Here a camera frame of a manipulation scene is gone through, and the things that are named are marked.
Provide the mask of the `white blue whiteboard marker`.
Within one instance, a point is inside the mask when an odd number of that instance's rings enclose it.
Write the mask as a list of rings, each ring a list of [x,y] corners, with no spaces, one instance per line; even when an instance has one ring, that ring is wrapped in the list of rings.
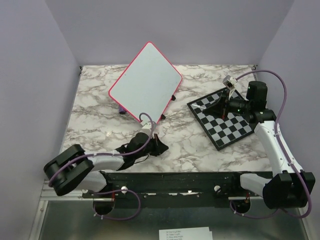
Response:
[[[199,106],[199,105],[194,105],[194,104],[192,104],[191,106],[194,107],[195,109],[200,109],[201,111],[206,109],[205,106]]]

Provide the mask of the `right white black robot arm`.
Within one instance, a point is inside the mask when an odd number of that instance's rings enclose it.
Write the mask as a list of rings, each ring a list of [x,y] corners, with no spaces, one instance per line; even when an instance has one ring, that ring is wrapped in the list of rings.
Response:
[[[247,190],[261,196],[269,209],[303,208],[311,206],[311,191],[316,179],[313,173],[305,172],[295,161],[284,138],[273,110],[268,109],[268,88],[264,82],[251,81],[245,99],[232,97],[237,80],[223,80],[226,89],[219,99],[202,112],[215,118],[225,119],[229,114],[242,116],[258,136],[272,169],[272,178],[244,173],[230,183],[230,191],[241,196]]]

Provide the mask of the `pink framed whiteboard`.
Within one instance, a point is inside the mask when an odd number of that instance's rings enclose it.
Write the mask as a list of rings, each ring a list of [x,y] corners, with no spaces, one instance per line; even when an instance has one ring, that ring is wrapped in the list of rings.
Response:
[[[179,71],[149,41],[113,83],[108,95],[136,120],[146,113],[158,123],[182,80]]]

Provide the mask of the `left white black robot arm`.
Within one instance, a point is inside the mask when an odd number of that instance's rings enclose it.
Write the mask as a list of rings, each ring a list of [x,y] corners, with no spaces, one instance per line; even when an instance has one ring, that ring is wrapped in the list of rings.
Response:
[[[136,160],[144,156],[160,156],[168,149],[156,133],[150,137],[139,132],[129,143],[121,145],[112,153],[85,153],[79,144],[74,144],[49,161],[43,171],[49,180],[48,185],[58,196],[64,196],[78,188],[81,183],[89,183],[91,176],[98,179],[101,171],[126,170],[133,166]]]

